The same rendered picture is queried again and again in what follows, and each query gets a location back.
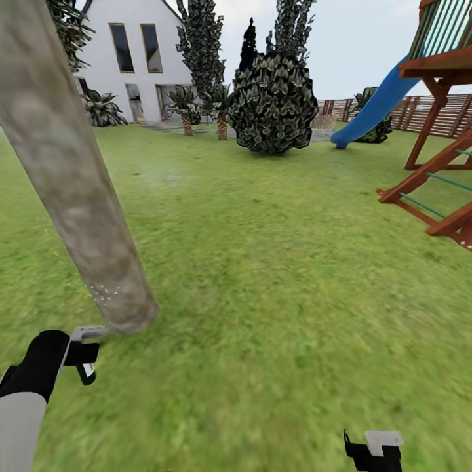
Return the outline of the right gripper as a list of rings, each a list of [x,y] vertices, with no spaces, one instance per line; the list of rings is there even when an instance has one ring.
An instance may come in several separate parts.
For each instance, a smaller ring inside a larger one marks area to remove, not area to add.
[[[355,460],[356,469],[366,472],[402,472],[400,454],[395,446],[383,446],[383,457],[372,456],[366,444],[345,438],[347,456]]]

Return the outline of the pesticide atomizer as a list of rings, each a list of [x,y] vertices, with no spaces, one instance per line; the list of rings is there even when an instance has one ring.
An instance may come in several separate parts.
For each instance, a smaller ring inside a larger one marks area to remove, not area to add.
[[[90,385],[96,379],[93,363],[78,364],[77,370],[83,385]]]

